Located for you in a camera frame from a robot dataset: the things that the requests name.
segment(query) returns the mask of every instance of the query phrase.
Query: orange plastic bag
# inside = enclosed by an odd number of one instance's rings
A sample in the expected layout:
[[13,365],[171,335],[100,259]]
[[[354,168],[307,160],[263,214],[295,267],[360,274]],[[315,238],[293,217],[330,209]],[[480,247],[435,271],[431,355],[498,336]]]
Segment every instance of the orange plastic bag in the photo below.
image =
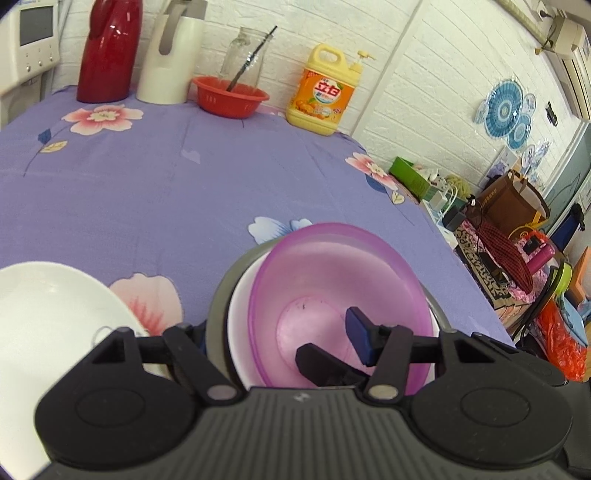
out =
[[569,380],[583,381],[587,349],[570,336],[556,302],[551,301],[538,317],[538,326],[546,340],[548,360],[560,368]]

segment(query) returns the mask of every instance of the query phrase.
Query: red thermos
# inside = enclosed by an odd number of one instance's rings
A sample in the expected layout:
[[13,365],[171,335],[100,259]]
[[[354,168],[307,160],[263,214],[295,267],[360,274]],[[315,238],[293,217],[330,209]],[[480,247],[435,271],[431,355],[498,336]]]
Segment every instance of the red thermos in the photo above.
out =
[[142,0],[96,0],[82,55],[76,99],[117,102],[129,84],[142,26]]

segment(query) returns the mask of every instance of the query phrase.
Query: blue flower print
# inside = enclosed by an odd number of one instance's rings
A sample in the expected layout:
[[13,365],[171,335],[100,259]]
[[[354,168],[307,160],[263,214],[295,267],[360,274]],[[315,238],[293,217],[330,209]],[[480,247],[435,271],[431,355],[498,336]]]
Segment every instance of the blue flower print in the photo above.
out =
[[312,225],[312,222],[306,218],[292,220],[289,225],[285,225],[269,217],[256,217],[254,223],[248,226],[248,233],[258,245],[261,245],[309,225]]

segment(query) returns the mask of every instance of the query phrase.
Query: bottle label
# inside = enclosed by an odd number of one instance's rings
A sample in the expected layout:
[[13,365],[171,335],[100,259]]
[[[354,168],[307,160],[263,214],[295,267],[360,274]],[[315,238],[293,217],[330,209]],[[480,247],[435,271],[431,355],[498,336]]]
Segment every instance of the bottle label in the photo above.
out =
[[349,85],[305,69],[290,108],[338,124],[354,91]]

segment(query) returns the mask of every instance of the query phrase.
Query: dish soap bottle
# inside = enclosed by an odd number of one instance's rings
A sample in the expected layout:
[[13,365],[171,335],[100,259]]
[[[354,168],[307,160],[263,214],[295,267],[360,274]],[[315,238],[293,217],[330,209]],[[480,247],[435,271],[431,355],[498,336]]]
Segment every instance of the dish soap bottle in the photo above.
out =
[[[327,52],[335,60],[321,56]],[[357,52],[359,60],[350,67],[345,54],[321,43],[310,53],[297,93],[285,113],[287,121],[320,135],[332,135],[359,84],[362,59],[374,58],[365,51]]]

